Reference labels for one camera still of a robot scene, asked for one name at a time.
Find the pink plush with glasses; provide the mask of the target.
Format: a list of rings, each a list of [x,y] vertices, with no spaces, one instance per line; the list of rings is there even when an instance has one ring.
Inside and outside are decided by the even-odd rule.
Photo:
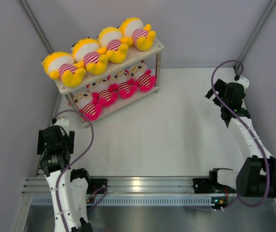
[[[128,99],[132,97],[138,87],[131,84],[131,77],[127,70],[120,70],[108,76],[110,92],[117,92],[121,99]]]

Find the yellow frog plush front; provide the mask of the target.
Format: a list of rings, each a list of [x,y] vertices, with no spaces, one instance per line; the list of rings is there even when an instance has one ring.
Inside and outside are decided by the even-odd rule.
[[[52,79],[59,79],[66,87],[82,83],[85,68],[77,67],[73,56],[66,52],[54,52],[41,60],[44,72]]]

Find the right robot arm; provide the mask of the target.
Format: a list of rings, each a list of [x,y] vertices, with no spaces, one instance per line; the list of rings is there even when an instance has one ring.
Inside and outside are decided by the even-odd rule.
[[[212,191],[226,186],[236,190],[241,197],[276,198],[276,158],[265,148],[257,135],[247,109],[242,107],[249,81],[242,77],[237,82],[226,83],[218,79],[206,98],[220,107],[221,119],[234,136],[242,153],[244,164],[235,171],[227,168],[213,169],[208,180]]]

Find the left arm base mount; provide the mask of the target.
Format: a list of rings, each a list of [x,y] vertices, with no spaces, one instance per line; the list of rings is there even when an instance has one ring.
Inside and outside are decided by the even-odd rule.
[[[99,204],[107,194],[108,179],[93,178],[87,188],[87,206]]]

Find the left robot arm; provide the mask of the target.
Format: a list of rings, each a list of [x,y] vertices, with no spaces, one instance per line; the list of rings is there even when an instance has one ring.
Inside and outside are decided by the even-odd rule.
[[[87,218],[86,193],[92,181],[85,169],[71,170],[74,131],[59,125],[39,131],[37,153],[52,197],[56,232],[91,232]]]

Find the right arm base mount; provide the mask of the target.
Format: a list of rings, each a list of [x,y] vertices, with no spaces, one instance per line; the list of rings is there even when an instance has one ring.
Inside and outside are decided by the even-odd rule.
[[[229,194],[235,194],[235,190],[218,182],[218,172],[222,168],[213,168],[208,177],[197,177],[193,179],[195,194],[224,194],[223,197],[211,197],[214,210],[223,210],[229,204]]]

